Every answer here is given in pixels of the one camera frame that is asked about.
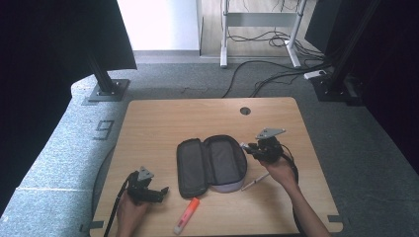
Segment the white panel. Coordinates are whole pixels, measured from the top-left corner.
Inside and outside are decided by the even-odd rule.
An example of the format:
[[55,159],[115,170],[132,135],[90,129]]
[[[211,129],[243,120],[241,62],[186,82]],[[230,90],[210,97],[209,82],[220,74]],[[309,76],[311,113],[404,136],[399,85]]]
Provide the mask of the white panel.
[[134,51],[199,51],[202,0],[118,0]]

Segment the black curtain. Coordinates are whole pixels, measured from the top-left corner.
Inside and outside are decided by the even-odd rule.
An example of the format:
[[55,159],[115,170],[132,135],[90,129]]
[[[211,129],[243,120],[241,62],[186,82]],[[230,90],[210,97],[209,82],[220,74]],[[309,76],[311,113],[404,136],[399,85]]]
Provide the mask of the black curtain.
[[135,68],[118,0],[0,0],[0,215],[94,73]]
[[362,34],[344,83],[419,174],[419,0],[357,0]]

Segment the white desk frame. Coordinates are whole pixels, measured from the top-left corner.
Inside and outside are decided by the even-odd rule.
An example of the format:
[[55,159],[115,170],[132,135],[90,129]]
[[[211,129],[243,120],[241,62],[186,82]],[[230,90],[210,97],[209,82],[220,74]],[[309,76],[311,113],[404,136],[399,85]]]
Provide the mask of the white desk frame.
[[221,23],[222,38],[220,46],[220,67],[227,67],[227,34],[229,28],[240,27],[289,27],[292,29],[288,39],[285,40],[286,50],[291,59],[294,68],[301,67],[296,55],[295,39],[303,17],[307,0],[300,0],[296,5],[295,12],[281,13],[240,13],[229,11],[229,0],[221,0]]

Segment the dark grey pencil case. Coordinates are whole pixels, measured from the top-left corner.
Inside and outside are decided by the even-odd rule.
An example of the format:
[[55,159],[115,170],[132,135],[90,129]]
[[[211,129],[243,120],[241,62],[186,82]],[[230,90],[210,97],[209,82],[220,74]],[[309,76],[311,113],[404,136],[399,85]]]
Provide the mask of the dark grey pencil case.
[[182,198],[196,198],[209,188],[219,193],[240,190],[247,173],[247,158],[229,135],[204,141],[192,138],[177,146],[178,187]]

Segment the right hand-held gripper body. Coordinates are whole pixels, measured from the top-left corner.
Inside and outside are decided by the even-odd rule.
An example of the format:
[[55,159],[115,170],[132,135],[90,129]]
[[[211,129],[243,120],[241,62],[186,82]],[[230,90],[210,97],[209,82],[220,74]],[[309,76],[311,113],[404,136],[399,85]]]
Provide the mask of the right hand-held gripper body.
[[255,158],[259,161],[267,163],[275,163],[284,153],[282,144],[277,139],[277,135],[284,133],[283,128],[263,128],[262,131],[256,135],[257,151]]

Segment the person's left hand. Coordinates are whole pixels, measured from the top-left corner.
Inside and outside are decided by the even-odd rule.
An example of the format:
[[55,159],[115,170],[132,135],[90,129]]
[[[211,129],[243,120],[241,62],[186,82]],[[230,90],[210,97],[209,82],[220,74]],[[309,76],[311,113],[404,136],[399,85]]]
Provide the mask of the person's left hand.
[[123,193],[117,210],[116,237],[132,237],[148,208],[148,202],[135,203],[127,193]]

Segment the grey tape piece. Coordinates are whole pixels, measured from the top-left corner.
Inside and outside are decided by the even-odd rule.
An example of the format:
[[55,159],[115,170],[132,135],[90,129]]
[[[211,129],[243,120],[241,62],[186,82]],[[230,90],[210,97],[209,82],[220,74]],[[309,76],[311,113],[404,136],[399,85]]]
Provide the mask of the grey tape piece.
[[79,231],[80,232],[87,232],[90,231],[91,229],[100,229],[104,226],[104,222],[103,221],[91,221],[87,224],[81,224],[79,227]]

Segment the white power strip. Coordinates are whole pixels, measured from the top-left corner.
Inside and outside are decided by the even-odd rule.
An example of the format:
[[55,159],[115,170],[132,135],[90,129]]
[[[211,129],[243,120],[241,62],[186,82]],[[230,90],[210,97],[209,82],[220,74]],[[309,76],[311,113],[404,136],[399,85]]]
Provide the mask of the white power strip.
[[303,74],[303,77],[304,77],[304,79],[309,80],[311,78],[315,78],[315,77],[319,77],[319,76],[324,76],[326,74],[327,74],[327,72],[325,70],[315,70],[315,71],[304,73]]

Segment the black metal stand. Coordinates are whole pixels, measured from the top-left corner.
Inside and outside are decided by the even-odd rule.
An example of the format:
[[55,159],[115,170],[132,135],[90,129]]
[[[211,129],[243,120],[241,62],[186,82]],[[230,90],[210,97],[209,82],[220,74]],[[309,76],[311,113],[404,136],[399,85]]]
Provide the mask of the black metal stand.
[[94,53],[87,50],[87,61],[97,80],[97,84],[88,98],[89,102],[120,102],[129,85],[128,79],[112,79],[103,69]]
[[318,0],[310,21],[310,42],[333,66],[331,74],[313,79],[319,101],[348,102],[344,83],[353,50],[362,34],[366,6],[357,0]]

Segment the person's right hand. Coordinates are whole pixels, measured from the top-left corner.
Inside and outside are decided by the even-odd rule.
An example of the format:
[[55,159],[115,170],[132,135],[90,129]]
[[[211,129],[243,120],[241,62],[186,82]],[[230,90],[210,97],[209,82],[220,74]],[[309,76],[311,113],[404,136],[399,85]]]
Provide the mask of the person's right hand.
[[277,160],[272,164],[260,161],[260,164],[268,171],[275,181],[283,186],[286,191],[290,191],[291,189],[295,189],[297,187],[293,170],[287,161]]

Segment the silver pen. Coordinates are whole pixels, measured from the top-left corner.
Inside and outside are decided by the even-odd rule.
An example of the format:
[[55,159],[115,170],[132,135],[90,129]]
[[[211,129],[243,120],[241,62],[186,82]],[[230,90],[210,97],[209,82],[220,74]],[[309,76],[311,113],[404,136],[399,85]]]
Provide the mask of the silver pen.
[[264,179],[266,179],[267,177],[269,177],[270,174],[266,173],[260,177],[258,177],[257,179],[253,180],[252,182],[250,182],[249,184],[245,185],[242,189],[241,192],[244,192],[246,190],[248,190],[249,188],[253,187],[254,185],[258,184],[259,182],[263,181]]

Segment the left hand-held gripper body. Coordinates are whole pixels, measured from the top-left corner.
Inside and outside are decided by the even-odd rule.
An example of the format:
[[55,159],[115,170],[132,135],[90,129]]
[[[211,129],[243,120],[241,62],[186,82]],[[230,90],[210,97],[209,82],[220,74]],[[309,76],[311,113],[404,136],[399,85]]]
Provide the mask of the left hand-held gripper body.
[[150,190],[150,185],[154,175],[145,167],[141,166],[138,170],[132,172],[127,178],[127,193],[138,202],[155,202],[155,197],[163,195],[160,191]]

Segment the orange highlighter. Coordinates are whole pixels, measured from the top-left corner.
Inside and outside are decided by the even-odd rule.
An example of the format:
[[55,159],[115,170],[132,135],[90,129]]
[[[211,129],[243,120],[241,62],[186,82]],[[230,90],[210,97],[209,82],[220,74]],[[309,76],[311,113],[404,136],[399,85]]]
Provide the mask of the orange highlighter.
[[181,215],[181,217],[177,221],[176,225],[174,226],[174,233],[176,235],[179,235],[183,231],[183,229],[185,228],[185,226],[187,225],[187,223],[191,219],[192,215],[195,213],[199,204],[200,204],[200,200],[198,198],[193,197],[191,199],[187,208],[185,209],[185,211],[183,212],[183,214]]

